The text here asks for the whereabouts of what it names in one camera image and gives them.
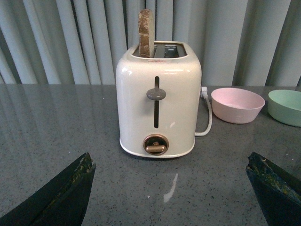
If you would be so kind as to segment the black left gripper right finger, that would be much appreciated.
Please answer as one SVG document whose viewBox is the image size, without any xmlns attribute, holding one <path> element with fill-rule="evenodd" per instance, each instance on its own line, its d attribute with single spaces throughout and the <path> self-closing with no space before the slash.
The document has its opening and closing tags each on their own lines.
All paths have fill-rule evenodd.
<svg viewBox="0 0 301 226">
<path fill-rule="evenodd" d="M 253 152 L 247 176 L 269 226 L 301 224 L 301 181 L 267 158 Z"/>
</svg>

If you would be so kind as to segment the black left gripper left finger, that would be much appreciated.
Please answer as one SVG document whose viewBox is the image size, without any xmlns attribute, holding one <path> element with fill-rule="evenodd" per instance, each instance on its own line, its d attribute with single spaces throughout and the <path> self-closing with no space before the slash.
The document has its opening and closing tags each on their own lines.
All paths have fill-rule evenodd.
<svg viewBox="0 0 301 226">
<path fill-rule="evenodd" d="M 80 226 L 85 217 L 96 165 L 81 155 L 36 193 L 0 219 L 2 226 Z"/>
</svg>

